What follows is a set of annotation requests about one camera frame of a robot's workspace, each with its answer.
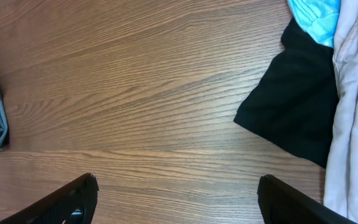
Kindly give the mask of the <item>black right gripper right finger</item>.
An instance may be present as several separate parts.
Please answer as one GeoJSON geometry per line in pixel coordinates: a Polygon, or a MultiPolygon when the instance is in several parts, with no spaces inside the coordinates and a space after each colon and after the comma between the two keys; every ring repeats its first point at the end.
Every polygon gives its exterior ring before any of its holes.
{"type": "Polygon", "coordinates": [[[257,189],[266,224],[356,224],[273,175],[263,175],[257,189]]]}

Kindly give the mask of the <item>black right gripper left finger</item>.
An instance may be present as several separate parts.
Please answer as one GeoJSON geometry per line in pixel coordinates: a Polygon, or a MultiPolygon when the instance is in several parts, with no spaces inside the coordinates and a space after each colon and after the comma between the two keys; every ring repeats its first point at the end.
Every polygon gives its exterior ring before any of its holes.
{"type": "Polygon", "coordinates": [[[0,224],[91,224],[98,192],[96,177],[86,173],[0,224]]]}

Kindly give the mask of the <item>beige shorts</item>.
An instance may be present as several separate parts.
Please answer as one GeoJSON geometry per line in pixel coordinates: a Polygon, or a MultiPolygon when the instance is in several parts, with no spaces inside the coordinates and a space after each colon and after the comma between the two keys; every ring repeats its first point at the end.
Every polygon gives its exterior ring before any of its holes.
{"type": "Polygon", "coordinates": [[[339,95],[323,203],[358,223],[358,0],[342,1],[334,36],[339,95]]]}

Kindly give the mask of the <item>black garment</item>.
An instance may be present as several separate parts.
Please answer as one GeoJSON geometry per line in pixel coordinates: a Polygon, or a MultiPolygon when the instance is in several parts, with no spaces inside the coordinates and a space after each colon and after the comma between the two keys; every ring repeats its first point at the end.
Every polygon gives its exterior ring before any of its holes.
{"type": "Polygon", "coordinates": [[[241,103],[234,122],[325,168],[339,101],[333,49],[316,43],[294,19],[283,31],[281,43],[283,52],[241,103]]]}

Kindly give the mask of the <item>light blue garment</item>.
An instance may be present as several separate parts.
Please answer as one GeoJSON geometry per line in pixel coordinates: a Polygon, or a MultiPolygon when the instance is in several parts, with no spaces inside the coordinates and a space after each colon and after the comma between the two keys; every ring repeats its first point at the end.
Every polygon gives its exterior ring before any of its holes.
{"type": "Polygon", "coordinates": [[[288,0],[299,27],[321,45],[334,47],[341,0],[288,0]]]}

